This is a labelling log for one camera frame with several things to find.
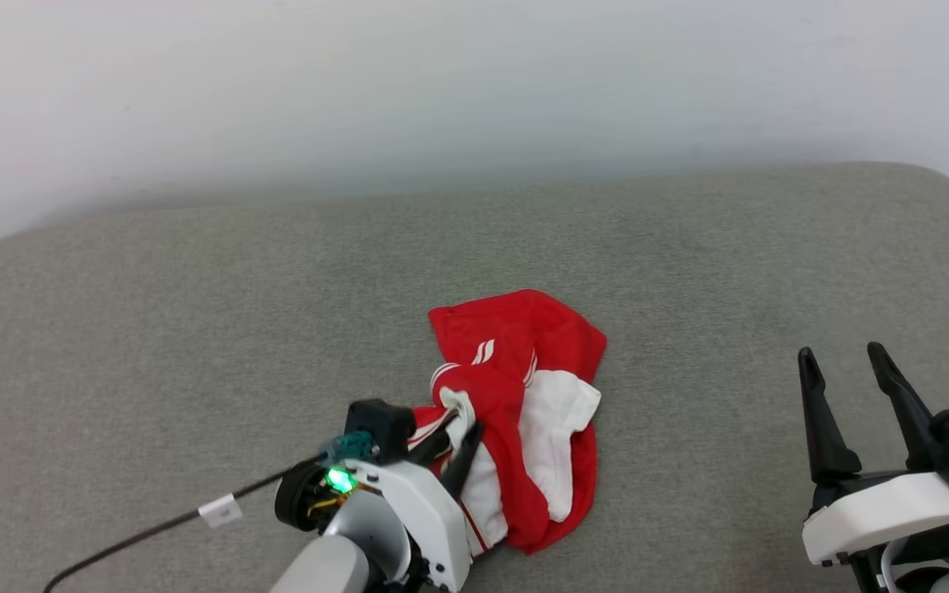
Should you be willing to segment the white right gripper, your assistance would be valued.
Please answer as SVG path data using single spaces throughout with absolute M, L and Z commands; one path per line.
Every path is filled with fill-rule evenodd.
M 841 436 L 825 397 L 820 364 L 810 347 L 799 349 L 807 461 L 815 485 L 802 527 L 807 559 L 837 562 L 902 539 L 905 544 L 894 562 L 944 562 L 949 560 L 949 483 L 929 472 L 937 457 L 937 440 L 930 431 L 933 415 L 884 345 L 867 343 L 867 357 L 899 424 L 907 470 L 927 473 L 858 475 L 862 463 Z

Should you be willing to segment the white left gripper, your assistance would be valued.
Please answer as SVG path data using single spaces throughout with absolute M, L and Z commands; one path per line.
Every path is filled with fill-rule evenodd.
M 349 494 L 349 538 L 388 582 L 460 592 L 470 576 L 465 516 L 456 500 L 462 498 L 484 424 L 472 424 L 452 450 L 448 428 L 456 417 L 456 410 L 446 410 L 409 448 L 407 461 L 349 463 L 358 484 Z M 434 465 L 451 451 L 438 479 L 419 466 Z

